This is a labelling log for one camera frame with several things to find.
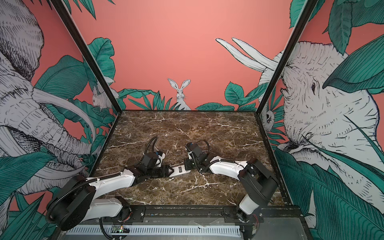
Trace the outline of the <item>white remote control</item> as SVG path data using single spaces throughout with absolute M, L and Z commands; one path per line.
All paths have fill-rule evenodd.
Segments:
M 185 166 L 178 166 L 178 167 L 172 167 L 172 172 L 170 173 L 169 177 L 176 177 L 181 176 L 185 174 L 189 174 L 191 170 L 186 170 Z

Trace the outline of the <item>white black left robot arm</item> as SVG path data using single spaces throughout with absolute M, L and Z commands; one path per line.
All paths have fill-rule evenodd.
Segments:
M 129 204 L 117 197 L 106 201 L 97 198 L 148 179 L 170 177 L 175 170 L 163 164 L 165 156 L 161 151 L 147 153 L 135 165 L 125 167 L 115 174 L 87 179 L 80 175 L 72 177 L 48 203 L 45 216 L 47 223 L 67 231 L 83 221 L 98 218 L 97 212 L 100 213 L 101 210 L 96 210 L 95 207 L 108 204 L 119 208 L 116 211 L 107 210 L 109 217 L 116 217 L 123 208 L 129 208 Z

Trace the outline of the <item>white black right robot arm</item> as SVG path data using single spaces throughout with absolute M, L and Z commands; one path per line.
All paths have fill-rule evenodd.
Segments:
M 204 152 L 192 142 L 187 143 L 185 148 L 188 153 L 188 159 L 185 160 L 187 170 L 196 169 L 202 175 L 223 175 L 240 181 L 247 193 L 236 207 L 236 216 L 241 222 L 248 222 L 259 213 L 260 208 L 272 202 L 278 180 L 259 160 L 224 159 L 214 156 L 210 151 Z

